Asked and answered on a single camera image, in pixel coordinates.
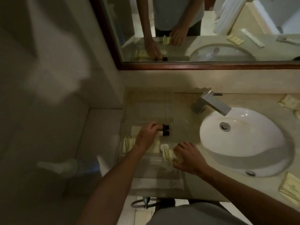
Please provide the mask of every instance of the wooden mirror frame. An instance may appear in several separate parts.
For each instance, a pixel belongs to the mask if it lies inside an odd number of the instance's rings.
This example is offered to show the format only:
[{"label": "wooden mirror frame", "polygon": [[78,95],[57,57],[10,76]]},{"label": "wooden mirror frame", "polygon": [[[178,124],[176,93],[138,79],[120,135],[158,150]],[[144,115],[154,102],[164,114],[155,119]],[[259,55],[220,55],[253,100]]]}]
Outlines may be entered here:
[{"label": "wooden mirror frame", "polygon": [[137,63],[123,62],[114,39],[106,10],[100,0],[89,0],[102,30],[103,36],[118,70],[278,70],[300,69],[300,62],[262,61],[262,62],[175,62],[175,63]]}]

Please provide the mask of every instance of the beige marble countertop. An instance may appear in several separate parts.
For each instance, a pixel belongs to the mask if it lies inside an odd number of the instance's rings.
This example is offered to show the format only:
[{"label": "beige marble countertop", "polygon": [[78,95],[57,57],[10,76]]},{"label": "beige marble countertop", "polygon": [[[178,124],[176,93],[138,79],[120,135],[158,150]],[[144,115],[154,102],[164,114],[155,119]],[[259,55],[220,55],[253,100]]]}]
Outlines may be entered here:
[{"label": "beige marble countertop", "polygon": [[[278,105],[278,102],[283,98],[283,94],[224,94],[218,97],[223,102],[231,107],[245,107],[255,110],[269,119],[271,119],[289,138],[287,139],[295,146],[295,158],[292,164],[283,172],[273,177],[267,178],[253,178],[237,174],[232,170],[217,163],[207,149],[202,147],[199,129],[203,119],[213,110],[207,107],[206,111],[201,115],[197,115],[190,108],[192,103],[200,96],[200,94],[182,94],[182,93],[159,93],[159,92],[129,92],[127,97],[128,104],[133,105],[135,102],[154,103],[160,101],[161,104],[171,102],[171,106],[156,106],[154,110],[133,110],[127,109],[125,111],[125,118],[146,119],[156,116],[159,113],[173,117],[173,140],[174,142],[181,142],[183,140],[194,142],[198,149],[202,152],[208,164],[223,174],[245,184],[254,189],[257,189],[284,204],[290,205],[296,210],[300,211],[300,207],[285,199],[279,192],[278,187],[282,182],[286,171],[291,172],[300,178],[300,120],[297,119],[291,111],[288,111]],[[151,197],[174,197],[174,198],[194,198],[226,201],[216,189],[202,181],[197,176],[183,173],[185,190],[132,190],[130,193],[139,196]]]},{"label": "beige marble countertop", "polygon": [[[243,39],[244,42],[239,46],[248,52],[250,52],[257,61],[291,61],[295,57],[300,56],[300,46],[291,45],[285,42],[276,42],[279,35],[260,34],[255,35],[260,41],[265,44],[265,47],[259,48],[252,40],[246,37],[244,34],[239,33],[236,36]],[[286,34],[285,36],[300,40],[300,34]],[[232,42],[227,40],[227,36],[197,36],[187,37],[182,46],[163,45],[162,37],[155,37],[159,48],[167,52],[167,57],[170,62],[175,61],[189,61],[190,55],[199,47],[209,44],[231,44]],[[132,61],[133,53],[135,49],[144,49],[143,38],[134,38],[131,42],[123,46],[123,61]],[[152,60],[134,60],[134,61],[146,61],[152,62]]]}]

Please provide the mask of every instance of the t-shirt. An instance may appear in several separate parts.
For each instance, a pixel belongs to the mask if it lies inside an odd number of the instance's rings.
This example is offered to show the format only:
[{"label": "t-shirt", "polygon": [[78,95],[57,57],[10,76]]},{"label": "t-shirt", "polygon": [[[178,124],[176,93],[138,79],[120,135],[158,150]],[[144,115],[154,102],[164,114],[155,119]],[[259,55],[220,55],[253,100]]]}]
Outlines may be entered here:
[{"label": "t-shirt", "polygon": [[210,203],[165,208],[153,215],[147,225],[247,225],[224,209]]},{"label": "t-shirt", "polygon": [[[159,30],[169,31],[178,23],[190,0],[153,0],[154,25]],[[204,2],[190,26],[204,16]]]}]

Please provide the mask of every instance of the faucet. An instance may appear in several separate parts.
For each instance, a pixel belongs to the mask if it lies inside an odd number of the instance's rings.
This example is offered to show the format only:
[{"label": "faucet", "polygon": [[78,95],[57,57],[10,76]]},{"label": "faucet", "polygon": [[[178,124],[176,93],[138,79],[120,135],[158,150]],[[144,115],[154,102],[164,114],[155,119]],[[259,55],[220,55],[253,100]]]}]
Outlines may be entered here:
[{"label": "faucet", "polygon": [[230,112],[231,107],[216,99],[214,95],[222,95],[222,93],[214,93],[212,90],[203,93],[203,95],[193,103],[192,110],[197,114],[201,114],[205,110],[204,106],[208,105],[223,116],[226,116]]}]

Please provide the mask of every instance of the forearm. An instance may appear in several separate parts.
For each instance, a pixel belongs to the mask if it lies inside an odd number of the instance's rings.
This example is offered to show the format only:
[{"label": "forearm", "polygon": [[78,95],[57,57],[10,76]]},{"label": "forearm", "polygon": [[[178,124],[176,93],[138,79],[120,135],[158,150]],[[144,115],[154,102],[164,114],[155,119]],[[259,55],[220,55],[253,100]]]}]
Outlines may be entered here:
[{"label": "forearm", "polygon": [[77,225],[115,225],[129,193],[135,168],[144,151],[136,146],[99,182],[77,221]]},{"label": "forearm", "polygon": [[149,20],[148,0],[137,0],[137,9],[140,15],[144,38],[152,38]]},{"label": "forearm", "polygon": [[293,208],[213,168],[200,177],[230,200],[254,225],[296,224],[300,221],[300,213]]},{"label": "forearm", "polygon": [[202,4],[204,4],[204,0],[190,0],[185,11],[180,17],[179,23],[189,27]]}]

